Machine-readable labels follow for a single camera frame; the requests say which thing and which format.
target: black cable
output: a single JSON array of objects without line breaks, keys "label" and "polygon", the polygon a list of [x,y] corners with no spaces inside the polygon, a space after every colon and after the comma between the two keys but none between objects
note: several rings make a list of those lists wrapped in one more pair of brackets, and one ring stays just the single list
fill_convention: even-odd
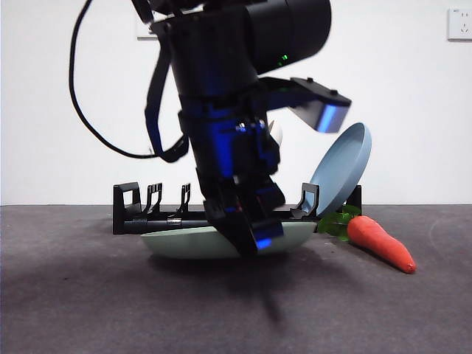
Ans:
[{"label": "black cable", "polygon": [[124,150],[120,149],[119,147],[116,147],[115,145],[111,144],[103,136],[101,136],[100,133],[94,129],[94,127],[91,126],[89,121],[83,115],[82,110],[80,109],[79,103],[77,101],[77,97],[75,95],[75,87],[74,87],[75,47],[77,45],[77,35],[79,33],[80,25],[82,24],[82,20],[83,20],[84,16],[86,15],[87,10],[89,9],[91,2],[92,2],[92,0],[87,0],[86,3],[83,5],[82,11],[80,11],[80,14],[77,17],[77,21],[75,22],[75,25],[74,25],[74,32],[72,33],[71,52],[70,52],[70,58],[69,58],[69,91],[70,91],[71,98],[72,98],[72,104],[74,105],[74,108],[75,108],[80,120],[82,121],[82,123],[107,148],[110,148],[113,151],[116,151],[117,153],[122,154],[123,156],[131,157],[133,159],[153,159],[155,157],[158,157],[158,155],[156,155],[156,154],[153,154],[153,155],[136,155],[134,153],[129,153],[127,151],[124,151]]}]

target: light blue plate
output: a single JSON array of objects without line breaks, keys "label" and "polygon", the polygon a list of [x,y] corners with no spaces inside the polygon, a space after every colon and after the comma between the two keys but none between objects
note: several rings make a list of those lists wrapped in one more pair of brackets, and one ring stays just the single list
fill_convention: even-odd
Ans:
[{"label": "light blue plate", "polygon": [[[258,255],[289,251],[308,241],[316,224],[310,221],[282,223],[284,235],[272,239]],[[236,248],[212,226],[151,232],[141,236],[145,245],[159,256],[185,260],[238,258]]]},{"label": "light blue plate", "polygon": [[[351,125],[330,147],[316,168],[311,184],[319,185],[317,215],[335,212],[350,196],[369,161],[372,137],[363,123]],[[307,193],[302,208],[313,206],[313,195]]]}]

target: electrical socket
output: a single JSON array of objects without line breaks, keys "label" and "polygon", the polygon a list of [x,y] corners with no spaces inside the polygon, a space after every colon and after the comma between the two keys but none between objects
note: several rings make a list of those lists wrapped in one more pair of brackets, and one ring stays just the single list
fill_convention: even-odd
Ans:
[{"label": "electrical socket", "polygon": [[472,41],[472,9],[449,9],[448,39]]}]

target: dish rack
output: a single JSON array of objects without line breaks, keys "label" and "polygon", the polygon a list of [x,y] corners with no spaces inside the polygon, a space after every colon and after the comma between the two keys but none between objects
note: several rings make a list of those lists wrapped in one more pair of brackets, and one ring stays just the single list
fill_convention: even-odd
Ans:
[{"label": "dish rack", "polygon": [[[124,194],[132,193],[132,202],[125,204]],[[313,196],[313,205],[305,203],[307,194]],[[115,235],[141,235],[148,232],[189,229],[211,226],[205,216],[203,205],[191,205],[190,183],[181,187],[181,203],[175,207],[161,205],[162,183],[147,186],[147,200],[141,204],[141,193],[137,182],[115,184],[113,187],[113,233]],[[362,188],[358,185],[347,204],[361,209]],[[284,222],[317,221],[316,209],[319,204],[319,186],[302,184],[302,197],[297,205],[285,205],[272,212],[272,216]]]}]

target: carrot leaves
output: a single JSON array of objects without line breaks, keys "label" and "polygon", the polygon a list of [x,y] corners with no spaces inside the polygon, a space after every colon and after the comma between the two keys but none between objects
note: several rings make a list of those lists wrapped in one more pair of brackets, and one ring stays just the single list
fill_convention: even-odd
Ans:
[{"label": "carrot leaves", "polygon": [[342,212],[332,212],[326,215],[318,222],[318,233],[336,236],[341,241],[349,241],[347,236],[347,224],[357,215],[361,214],[361,210],[353,205],[344,205]]}]

